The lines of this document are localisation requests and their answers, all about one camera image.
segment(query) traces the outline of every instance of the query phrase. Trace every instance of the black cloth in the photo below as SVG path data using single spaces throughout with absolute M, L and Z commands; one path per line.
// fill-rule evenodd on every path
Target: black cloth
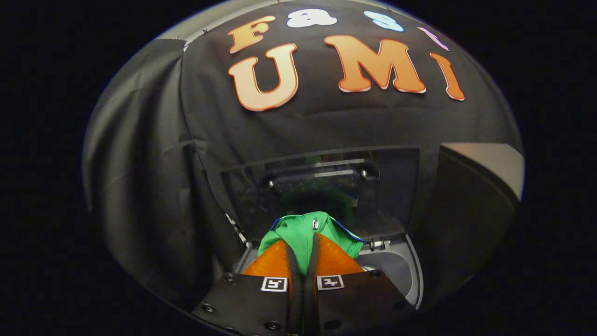
M 287 15 L 305 8 L 326 10 L 338 22 L 287 26 Z M 393 17 L 404 32 L 373 24 L 366 10 Z M 230 54 L 227 33 L 266 15 L 276 20 L 268 23 L 264 39 Z M 324 43 L 326 36 L 342 34 L 374 51 L 383 38 L 405 43 L 426 92 L 382 90 L 373 81 L 368 92 L 342 92 L 340 59 Z M 257 84 L 261 91 L 271 90 L 278 75 L 264 54 L 289 42 L 297 46 L 296 95 L 272 110 L 244 109 L 227 73 L 230 66 L 258 57 Z M 186 51 L 185 43 L 154 40 L 118 72 L 90 118 L 82 162 L 88 208 L 111 252 L 135 279 L 167 300 L 181 300 L 194 288 L 208 267 L 209 251 L 226 270 L 241 256 L 225 217 L 231 205 L 221 169 L 326 149 L 417 145 L 415 231 L 424 222 L 440 142 L 507 143 L 524 153 L 509 105 L 491 77 L 452 40 L 408 16 L 357 2 L 293 1 L 229 20 L 197 37 Z M 430 52 L 451 62 L 464 101 L 448 97 Z

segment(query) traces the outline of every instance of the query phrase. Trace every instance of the blue trim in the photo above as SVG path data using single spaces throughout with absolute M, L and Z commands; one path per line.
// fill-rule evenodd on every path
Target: blue trim
M 333 218 L 332 216 L 330 216 L 330 218 L 336 222 L 336 224 L 338 224 L 338 226 L 340 226 L 344 231 L 346 231 L 346 233 L 348 233 L 351 237 L 353 237 L 354 239 L 359 240 L 360 242 L 365 243 L 365 240 L 360 239 L 359 237 L 355 236 L 354 234 L 350 233 L 350 231 L 348 231 L 344 226 L 342 226 L 342 224 L 340 224 L 340 222 L 336 221 L 335 218 Z
M 276 227 L 276 224 L 278 223 L 278 221 L 279 221 L 279 220 L 280 220 L 280 219 L 278 218 L 278 219 L 276 219 L 276 220 L 273 222 L 273 225 L 272 225 L 272 227 L 269 229 L 269 231 L 273 231 L 273 228 L 274 228 L 274 227 Z

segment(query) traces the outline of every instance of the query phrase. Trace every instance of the green cloth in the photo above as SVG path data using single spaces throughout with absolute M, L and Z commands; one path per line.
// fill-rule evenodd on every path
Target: green cloth
M 313 221 L 318 228 L 314 229 Z M 356 258 L 363 247 L 363 241 L 350 231 L 337 225 L 337 221 L 322 211 L 304 215 L 290 215 L 278 219 L 272 229 L 263 237 L 257 255 L 260 256 L 275 242 L 283 239 L 293 249 L 298 270 L 305 276 L 313 250 L 313 236 L 322 234 L 338 244 L 351 258 Z

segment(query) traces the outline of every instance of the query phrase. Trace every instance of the orange letter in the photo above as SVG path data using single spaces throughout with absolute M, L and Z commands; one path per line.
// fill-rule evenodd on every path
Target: orange letter
M 228 36 L 232 35 L 234 45 L 230 48 L 230 54 L 236 53 L 239 50 L 247 48 L 249 45 L 263 40 L 263 35 L 255 36 L 255 33 L 267 32 L 269 26 L 266 22 L 272 22 L 275 19 L 275 17 L 268 15 L 231 30 L 228 33 Z
M 442 72 L 444 73 L 446 84 L 448 84 L 448 87 L 446 88 L 448 96 L 455 100 L 464 100 L 464 93 L 460 90 L 460 86 L 458 86 L 458 81 L 456 80 L 454 71 L 452 71 L 452 64 L 450 63 L 450 61 L 447 60 L 444 56 L 440 56 L 436 53 L 429 54 L 439 64 L 439 67 L 442 69 Z
M 265 57 L 273 59 L 278 70 L 280 82 L 277 88 L 269 92 L 261 92 L 257 87 L 255 77 L 256 57 L 241 60 L 228 69 L 228 74 L 234 77 L 238 101 L 251 111 L 265 111 L 277 108 L 289 101 L 297 92 L 299 78 L 294 67 L 293 51 L 297 49 L 294 43 L 279 45 L 265 53 Z
M 363 42 L 348 35 L 328 36 L 326 44 L 333 45 L 340 56 L 344 79 L 338 86 L 344 92 L 362 92 L 371 88 L 371 81 L 363 77 L 361 66 L 373 77 L 383 90 L 390 84 L 390 73 L 394 69 L 394 88 L 403 92 L 424 93 L 425 84 L 418 78 L 417 71 L 408 57 L 406 44 L 392 39 L 383 39 L 379 52 L 371 50 Z

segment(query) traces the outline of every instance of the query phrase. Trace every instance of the white letter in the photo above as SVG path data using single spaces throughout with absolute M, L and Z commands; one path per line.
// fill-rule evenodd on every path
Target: white letter
M 328 12 L 324 10 L 316 10 L 314 8 L 292 12 L 288 17 L 290 20 L 287 22 L 287 25 L 292 28 L 309 27 L 313 25 L 328 26 L 338 22 L 338 20 L 331 17 Z

